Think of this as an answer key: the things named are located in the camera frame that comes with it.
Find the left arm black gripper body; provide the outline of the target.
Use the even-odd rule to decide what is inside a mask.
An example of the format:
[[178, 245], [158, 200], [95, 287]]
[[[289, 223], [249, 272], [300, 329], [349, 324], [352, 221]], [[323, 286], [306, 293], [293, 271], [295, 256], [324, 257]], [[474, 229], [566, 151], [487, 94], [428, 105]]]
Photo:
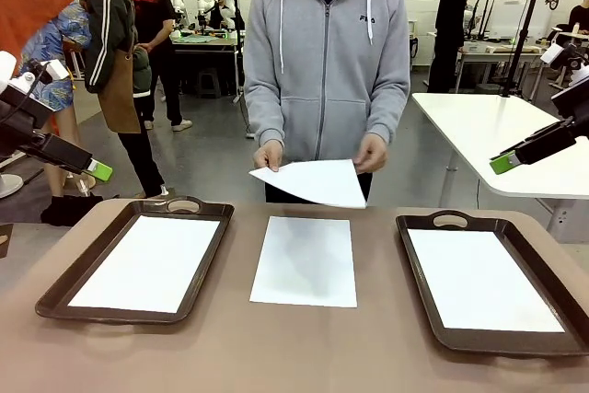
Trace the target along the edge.
[[42, 149], [46, 139], [40, 130], [50, 117], [51, 109], [40, 101], [6, 88], [0, 94], [0, 156]]

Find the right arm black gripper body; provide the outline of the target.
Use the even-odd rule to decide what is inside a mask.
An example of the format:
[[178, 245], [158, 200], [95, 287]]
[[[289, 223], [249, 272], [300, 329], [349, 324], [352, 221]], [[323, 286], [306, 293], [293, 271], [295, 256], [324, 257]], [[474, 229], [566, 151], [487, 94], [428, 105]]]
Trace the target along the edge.
[[568, 87], [551, 100], [569, 132], [589, 139], [589, 84]]

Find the white A4 paper sheet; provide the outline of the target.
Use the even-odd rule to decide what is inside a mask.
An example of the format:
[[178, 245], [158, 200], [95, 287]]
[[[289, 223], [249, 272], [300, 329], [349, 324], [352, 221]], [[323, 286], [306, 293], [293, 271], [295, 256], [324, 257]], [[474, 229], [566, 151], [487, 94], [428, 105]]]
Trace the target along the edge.
[[218, 226], [139, 216], [69, 305], [177, 313]]
[[291, 306], [358, 307], [351, 223], [272, 216], [249, 300]]
[[564, 331], [494, 233], [425, 229], [408, 233], [445, 328]]

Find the white A4 papers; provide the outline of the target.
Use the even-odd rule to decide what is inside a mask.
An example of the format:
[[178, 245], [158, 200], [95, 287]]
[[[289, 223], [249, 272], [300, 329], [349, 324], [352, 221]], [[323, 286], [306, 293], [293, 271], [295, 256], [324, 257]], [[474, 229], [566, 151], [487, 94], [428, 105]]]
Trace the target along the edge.
[[265, 167], [252, 169], [249, 174], [309, 202], [346, 209], [366, 207], [351, 159], [294, 162], [277, 171]]

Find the person's left hand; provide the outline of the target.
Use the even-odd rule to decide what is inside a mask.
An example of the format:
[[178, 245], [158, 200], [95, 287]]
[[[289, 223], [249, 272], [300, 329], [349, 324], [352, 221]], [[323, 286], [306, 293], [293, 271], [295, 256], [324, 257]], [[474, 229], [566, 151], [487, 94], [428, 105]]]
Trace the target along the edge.
[[358, 175], [375, 173], [387, 162], [387, 144], [377, 134], [368, 133], [360, 144], [358, 156], [353, 160]]

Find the white side table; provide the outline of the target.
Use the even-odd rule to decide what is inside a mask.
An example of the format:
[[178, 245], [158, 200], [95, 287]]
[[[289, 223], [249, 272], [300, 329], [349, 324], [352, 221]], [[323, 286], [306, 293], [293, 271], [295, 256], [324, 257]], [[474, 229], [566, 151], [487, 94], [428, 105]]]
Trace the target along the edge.
[[589, 244], [589, 140], [497, 175], [492, 157], [557, 119], [518, 97], [414, 93], [412, 98], [452, 147], [439, 207], [450, 206], [456, 162], [462, 158], [496, 194], [553, 200], [548, 232], [562, 244]]

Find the white round fan base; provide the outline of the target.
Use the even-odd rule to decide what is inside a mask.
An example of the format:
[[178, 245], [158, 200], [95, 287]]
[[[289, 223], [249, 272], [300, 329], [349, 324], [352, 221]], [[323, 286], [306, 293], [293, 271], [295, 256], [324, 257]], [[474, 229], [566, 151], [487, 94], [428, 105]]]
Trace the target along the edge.
[[0, 174], [0, 199], [15, 194], [23, 185], [24, 180], [19, 175]]

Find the person in blue floral dress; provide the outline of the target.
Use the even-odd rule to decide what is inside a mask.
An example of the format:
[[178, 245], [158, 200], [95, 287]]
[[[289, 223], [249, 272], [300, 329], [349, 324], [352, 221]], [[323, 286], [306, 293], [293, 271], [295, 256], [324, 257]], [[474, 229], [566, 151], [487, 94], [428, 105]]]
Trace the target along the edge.
[[[90, 40], [87, 12], [79, 3], [73, 2], [29, 39], [22, 50], [19, 69], [23, 70], [31, 59], [39, 62], [58, 60], [66, 64], [64, 47], [70, 45], [81, 51], [89, 45]], [[47, 85], [39, 83], [34, 95], [52, 109], [59, 136], [79, 147], [81, 142], [72, 80], [65, 78]]]

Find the light background workbench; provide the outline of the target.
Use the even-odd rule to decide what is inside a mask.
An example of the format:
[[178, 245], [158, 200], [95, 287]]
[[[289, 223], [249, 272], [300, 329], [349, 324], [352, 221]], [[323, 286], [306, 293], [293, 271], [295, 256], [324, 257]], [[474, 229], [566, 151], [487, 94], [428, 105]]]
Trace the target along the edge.
[[[532, 69], [537, 69], [535, 87], [542, 76], [544, 65], [540, 57], [549, 49], [550, 43], [525, 44], [523, 52], [515, 65], [514, 81], [517, 87], [522, 87], [524, 81]], [[466, 48], [458, 52], [456, 62], [456, 83], [454, 93], [460, 90], [460, 84], [464, 68], [467, 64], [482, 64], [484, 67], [482, 83], [486, 84], [491, 78], [491, 68], [494, 65], [501, 65], [503, 72], [501, 78], [507, 79], [509, 70], [515, 62], [515, 45], [493, 43], [486, 41], [468, 41]]]

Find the person in dark puffer jacket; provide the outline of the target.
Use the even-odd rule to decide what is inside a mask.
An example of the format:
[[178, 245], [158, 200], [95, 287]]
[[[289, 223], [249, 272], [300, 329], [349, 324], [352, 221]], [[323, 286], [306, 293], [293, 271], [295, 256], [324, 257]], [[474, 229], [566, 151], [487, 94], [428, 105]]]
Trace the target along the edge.
[[133, 48], [133, 102], [139, 122], [144, 124], [143, 100], [151, 94], [152, 69], [147, 50], [136, 45]]

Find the person in orange garment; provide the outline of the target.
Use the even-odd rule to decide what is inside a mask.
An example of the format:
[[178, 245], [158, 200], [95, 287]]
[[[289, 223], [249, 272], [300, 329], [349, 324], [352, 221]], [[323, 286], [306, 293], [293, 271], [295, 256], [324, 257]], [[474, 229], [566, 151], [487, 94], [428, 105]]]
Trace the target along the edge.
[[9, 52], [17, 62], [29, 39], [55, 19], [74, 0], [0, 0], [0, 52]]

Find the person in green striped jacket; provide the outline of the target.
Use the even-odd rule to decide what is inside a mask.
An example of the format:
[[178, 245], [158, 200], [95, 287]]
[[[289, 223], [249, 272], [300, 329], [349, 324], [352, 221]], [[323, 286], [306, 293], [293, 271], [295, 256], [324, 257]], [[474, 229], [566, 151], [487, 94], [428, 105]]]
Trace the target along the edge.
[[167, 194], [144, 125], [133, 102], [133, 48], [138, 44], [133, 0], [81, 0], [91, 42], [85, 51], [85, 84], [109, 129], [118, 134], [146, 198]]

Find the man in black red-print t-shirt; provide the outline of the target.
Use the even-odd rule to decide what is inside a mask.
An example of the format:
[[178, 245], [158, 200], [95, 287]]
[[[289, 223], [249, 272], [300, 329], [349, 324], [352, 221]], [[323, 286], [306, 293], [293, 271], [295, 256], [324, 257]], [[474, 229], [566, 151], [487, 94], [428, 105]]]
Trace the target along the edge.
[[170, 35], [174, 28], [175, 11], [170, 0], [133, 0], [135, 27], [139, 45], [149, 56], [152, 71], [150, 95], [140, 100], [140, 115], [144, 127], [154, 127], [156, 86], [164, 89], [167, 118], [174, 132], [192, 126], [192, 121], [182, 117], [179, 102], [179, 79], [175, 65], [175, 53]]

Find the dark background workbench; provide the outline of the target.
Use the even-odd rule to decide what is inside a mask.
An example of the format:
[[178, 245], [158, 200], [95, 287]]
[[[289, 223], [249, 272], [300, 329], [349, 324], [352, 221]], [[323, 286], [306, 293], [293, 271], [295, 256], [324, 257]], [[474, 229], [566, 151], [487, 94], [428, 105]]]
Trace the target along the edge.
[[179, 34], [171, 38], [180, 66], [183, 86], [197, 90], [198, 73], [207, 68], [217, 70], [222, 96], [237, 99], [242, 92], [243, 40], [240, 37]]

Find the person in grey hoodie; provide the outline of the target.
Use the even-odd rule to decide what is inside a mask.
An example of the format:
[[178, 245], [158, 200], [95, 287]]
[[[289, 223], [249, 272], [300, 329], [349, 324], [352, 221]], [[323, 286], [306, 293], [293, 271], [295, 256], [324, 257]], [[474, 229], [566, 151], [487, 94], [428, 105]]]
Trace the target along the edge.
[[376, 79], [410, 77], [405, 0], [251, 0], [244, 71], [280, 89], [281, 166], [353, 162]]

